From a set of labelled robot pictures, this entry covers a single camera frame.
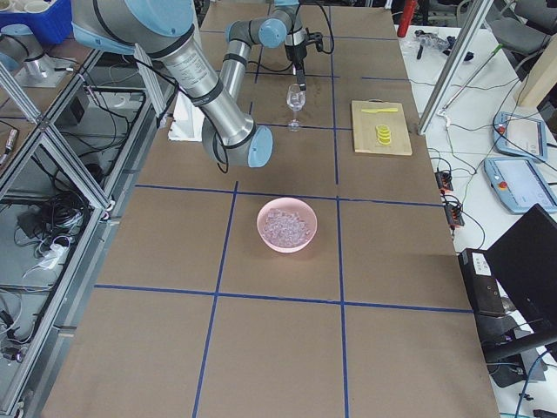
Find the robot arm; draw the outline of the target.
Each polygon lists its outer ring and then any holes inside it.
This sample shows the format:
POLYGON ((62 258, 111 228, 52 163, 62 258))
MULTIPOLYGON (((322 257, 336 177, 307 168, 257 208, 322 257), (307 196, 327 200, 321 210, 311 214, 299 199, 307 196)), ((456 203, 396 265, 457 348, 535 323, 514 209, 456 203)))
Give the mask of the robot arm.
POLYGON ((236 21, 226 31, 228 50, 215 71, 194 38, 191 1, 74 1, 75 39, 85 46, 130 55, 140 46, 161 62, 191 103, 205 115, 202 144, 222 165, 263 167, 273 151, 272 132, 236 102, 252 47, 284 45, 296 71, 295 49, 306 40, 296 1, 277 1, 267 17, 236 21))

